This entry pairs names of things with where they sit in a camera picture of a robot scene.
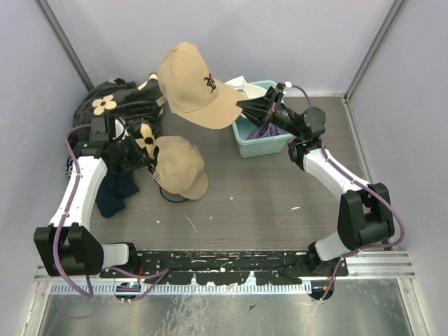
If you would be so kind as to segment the purple cap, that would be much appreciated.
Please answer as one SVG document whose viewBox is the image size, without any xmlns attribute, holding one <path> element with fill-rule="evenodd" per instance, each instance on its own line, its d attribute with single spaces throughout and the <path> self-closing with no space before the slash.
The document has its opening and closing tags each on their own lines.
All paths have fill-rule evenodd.
<svg viewBox="0 0 448 336">
<path fill-rule="evenodd" d="M 270 123 L 266 128 L 255 128 L 248 136 L 248 140 L 264 139 L 281 135 L 281 129 Z"/>
</svg>

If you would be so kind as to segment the white cap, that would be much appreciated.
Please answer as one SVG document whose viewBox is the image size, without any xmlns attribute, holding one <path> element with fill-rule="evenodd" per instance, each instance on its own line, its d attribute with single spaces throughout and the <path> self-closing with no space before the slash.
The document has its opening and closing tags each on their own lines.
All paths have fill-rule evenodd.
<svg viewBox="0 0 448 336">
<path fill-rule="evenodd" d="M 225 84 L 234 91 L 230 95 L 233 102 L 263 97 L 267 92 L 267 89 L 247 82 L 244 76 L 230 79 Z"/>
</svg>

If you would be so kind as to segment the black floral fleece blanket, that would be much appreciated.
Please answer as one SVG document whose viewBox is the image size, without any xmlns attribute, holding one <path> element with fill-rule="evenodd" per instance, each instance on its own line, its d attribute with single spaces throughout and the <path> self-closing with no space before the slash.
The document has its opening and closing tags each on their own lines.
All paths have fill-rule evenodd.
<svg viewBox="0 0 448 336">
<path fill-rule="evenodd" d="M 150 155 L 153 142 L 162 136 L 162 100 L 156 73 L 140 85 L 121 78 L 106 81 L 88 92 L 74 112 L 73 125 L 89 124 L 95 116 L 120 118 L 140 150 Z"/>
</svg>

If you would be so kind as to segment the tan cap black logo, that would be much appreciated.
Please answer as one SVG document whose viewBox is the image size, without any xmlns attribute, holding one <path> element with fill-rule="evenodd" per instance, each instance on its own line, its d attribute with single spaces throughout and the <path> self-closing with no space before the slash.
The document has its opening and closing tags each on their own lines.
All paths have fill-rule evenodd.
<svg viewBox="0 0 448 336">
<path fill-rule="evenodd" d="M 153 180 L 162 189 L 188 200 L 202 198 L 209 187 L 205 162 L 199 149 L 182 136 L 155 140 Z"/>
</svg>

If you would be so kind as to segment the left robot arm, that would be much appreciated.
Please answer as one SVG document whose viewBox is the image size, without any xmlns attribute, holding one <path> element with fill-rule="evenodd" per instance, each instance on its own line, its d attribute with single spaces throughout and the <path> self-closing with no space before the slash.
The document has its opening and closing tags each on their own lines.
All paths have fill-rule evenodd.
<svg viewBox="0 0 448 336">
<path fill-rule="evenodd" d="M 69 147 L 72 171 L 62 201 L 49 224 L 36 228 L 34 243 L 51 277 L 97 275 L 110 267 L 133 277 L 140 269 L 135 245 L 99 243 L 90 221 L 94 207 L 111 213 L 137 192 L 132 174 L 150 159 L 122 118 L 93 117 L 85 129 L 87 140 Z"/>
</svg>

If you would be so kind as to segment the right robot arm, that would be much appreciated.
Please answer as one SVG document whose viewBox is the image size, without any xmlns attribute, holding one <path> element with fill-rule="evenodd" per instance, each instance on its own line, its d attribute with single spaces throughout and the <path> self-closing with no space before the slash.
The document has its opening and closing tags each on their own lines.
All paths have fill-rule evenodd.
<svg viewBox="0 0 448 336">
<path fill-rule="evenodd" d="M 339 203 L 336 231 L 307 249 L 307 267 L 324 275 L 338 258 L 381 245 L 395 234 L 389 191 L 382 183 L 371 184 L 342 166 L 325 147 L 326 113 L 310 105 L 298 113 L 284 103 L 287 85 L 278 83 L 262 94 L 245 89 L 237 102 L 243 116 L 259 130 L 271 126 L 293 135 L 288 144 L 290 161 L 318 179 Z"/>
</svg>

